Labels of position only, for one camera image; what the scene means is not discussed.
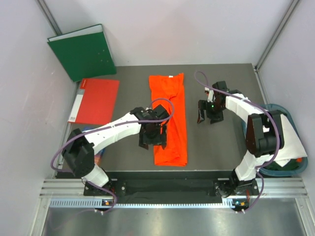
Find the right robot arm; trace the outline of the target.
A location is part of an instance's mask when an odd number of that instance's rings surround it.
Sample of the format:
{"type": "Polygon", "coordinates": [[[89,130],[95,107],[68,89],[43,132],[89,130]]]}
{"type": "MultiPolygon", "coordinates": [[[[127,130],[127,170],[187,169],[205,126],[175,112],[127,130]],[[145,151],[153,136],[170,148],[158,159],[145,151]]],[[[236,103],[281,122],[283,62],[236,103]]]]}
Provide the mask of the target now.
{"type": "Polygon", "coordinates": [[[243,194],[253,186],[256,173],[261,166],[274,158],[284,147],[281,112],[269,112],[252,103],[238,90],[229,90],[224,81],[205,88],[206,100],[198,101],[198,119],[201,123],[209,118],[210,123],[223,121],[223,111],[230,110],[247,126],[247,151],[241,163],[229,176],[227,187],[218,189],[219,193],[243,194]]]}

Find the orange t-shirt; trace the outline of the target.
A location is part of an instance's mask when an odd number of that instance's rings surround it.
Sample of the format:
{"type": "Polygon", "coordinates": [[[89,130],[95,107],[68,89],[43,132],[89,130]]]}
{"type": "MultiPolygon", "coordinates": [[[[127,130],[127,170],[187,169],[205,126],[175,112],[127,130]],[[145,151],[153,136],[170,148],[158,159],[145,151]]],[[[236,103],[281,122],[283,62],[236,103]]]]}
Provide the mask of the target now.
{"type": "Polygon", "coordinates": [[[184,74],[151,75],[149,87],[153,107],[162,105],[168,113],[173,114],[167,124],[166,147],[154,147],[154,163],[158,166],[184,167],[188,163],[184,74]]]}

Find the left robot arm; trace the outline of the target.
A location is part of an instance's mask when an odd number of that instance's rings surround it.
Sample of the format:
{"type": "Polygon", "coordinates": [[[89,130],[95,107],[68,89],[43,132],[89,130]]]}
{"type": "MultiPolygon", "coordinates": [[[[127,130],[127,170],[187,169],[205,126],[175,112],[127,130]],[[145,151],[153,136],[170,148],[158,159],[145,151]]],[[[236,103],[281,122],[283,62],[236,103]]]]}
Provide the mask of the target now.
{"type": "Polygon", "coordinates": [[[138,145],[148,149],[150,145],[166,148],[167,122],[170,113],[162,106],[137,107],[120,119],[98,129],[75,129],[67,139],[61,154],[75,177],[88,182],[95,190],[106,195],[112,184],[105,171],[95,163],[95,154],[107,146],[132,135],[139,135],[138,145]]]}

